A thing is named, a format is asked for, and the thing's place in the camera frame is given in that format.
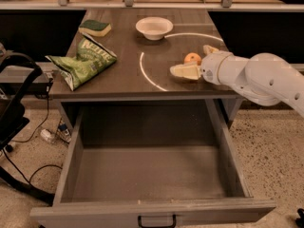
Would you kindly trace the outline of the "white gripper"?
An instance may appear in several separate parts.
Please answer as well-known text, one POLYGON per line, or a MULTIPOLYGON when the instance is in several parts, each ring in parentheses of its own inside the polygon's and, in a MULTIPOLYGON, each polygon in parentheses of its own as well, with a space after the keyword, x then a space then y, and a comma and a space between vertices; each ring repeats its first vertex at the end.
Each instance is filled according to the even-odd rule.
POLYGON ((232 56, 232 53, 222 50, 219 51, 218 48, 209 45, 203 46, 203 52, 206 56, 202 59, 201 70, 197 63, 194 62, 171 66, 170 73, 175 77, 189 80, 198 80, 202 73, 205 81, 219 85, 219 68, 227 57, 232 56))

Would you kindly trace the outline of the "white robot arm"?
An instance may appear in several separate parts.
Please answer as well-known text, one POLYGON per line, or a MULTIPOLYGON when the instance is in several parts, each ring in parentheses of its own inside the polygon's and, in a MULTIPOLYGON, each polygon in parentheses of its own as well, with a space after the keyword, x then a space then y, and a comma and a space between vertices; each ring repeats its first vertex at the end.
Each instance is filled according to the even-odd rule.
POLYGON ((179 78, 229 86, 237 94, 258 105, 285 103, 304 117, 304 76, 282 58, 271 53, 259 53, 243 58, 232 52, 205 45, 206 56, 170 67, 179 78))

